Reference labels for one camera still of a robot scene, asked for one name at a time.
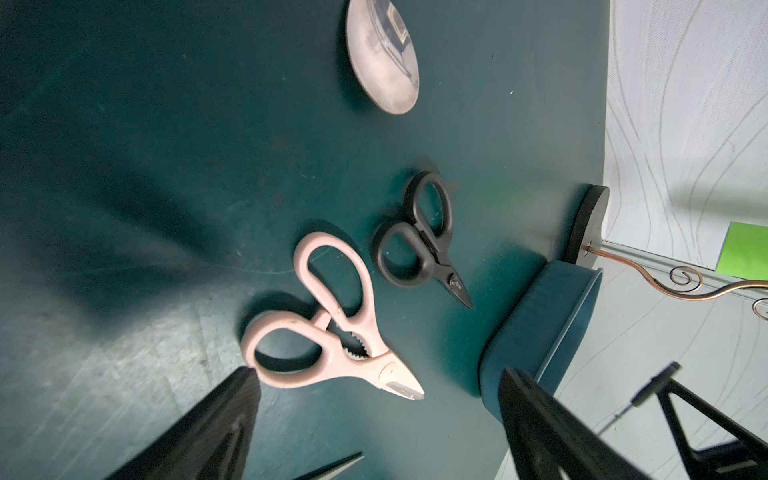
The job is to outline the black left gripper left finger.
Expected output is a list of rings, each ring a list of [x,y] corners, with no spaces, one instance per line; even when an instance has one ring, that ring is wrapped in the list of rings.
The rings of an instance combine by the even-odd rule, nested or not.
[[[256,371],[235,369],[111,479],[240,479],[261,398]]]

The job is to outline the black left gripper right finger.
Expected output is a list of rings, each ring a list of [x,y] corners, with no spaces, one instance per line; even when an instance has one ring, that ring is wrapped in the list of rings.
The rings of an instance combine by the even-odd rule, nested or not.
[[[502,373],[498,400],[520,479],[646,479],[527,373]]]

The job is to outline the large black handled scissors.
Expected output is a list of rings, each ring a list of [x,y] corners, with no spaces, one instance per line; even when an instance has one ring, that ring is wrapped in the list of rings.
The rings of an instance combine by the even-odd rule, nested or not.
[[[438,233],[432,229],[419,206],[420,198],[429,187],[436,190],[441,203],[442,220]],[[443,177],[430,171],[415,175],[405,191],[404,207],[407,219],[382,226],[374,241],[373,260],[380,274],[400,288],[415,288],[430,279],[437,280],[461,304],[473,309],[474,303],[467,287],[448,255],[454,231],[454,212]],[[397,276],[385,259],[385,247],[395,236],[401,236],[418,258],[416,273],[410,277]]]

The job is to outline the pink kitchen scissors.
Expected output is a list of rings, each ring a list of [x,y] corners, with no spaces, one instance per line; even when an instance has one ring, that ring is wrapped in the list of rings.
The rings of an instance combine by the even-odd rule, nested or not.
[[[338,250],[355,267],[362,302],[351,317],[310,271],[310,256],[320,247]],[[359,378],[402,398],[422,400],[425,391],[421,384],[380,334],[370,273],[355,249],[329,233],[313,232],[299,241],[293,265],[300,282],[319,303],[319,309],[310,319],[290,311],[266,311],[249,321],[241,339],[241,353],[260,380],[275,388],[295,389],[336,378]],[[277,330],[291,331],[312,341],[321,349],[319,358],[310,367],[292,373],[266,367],[256,358],[256,348],[261,340]]]

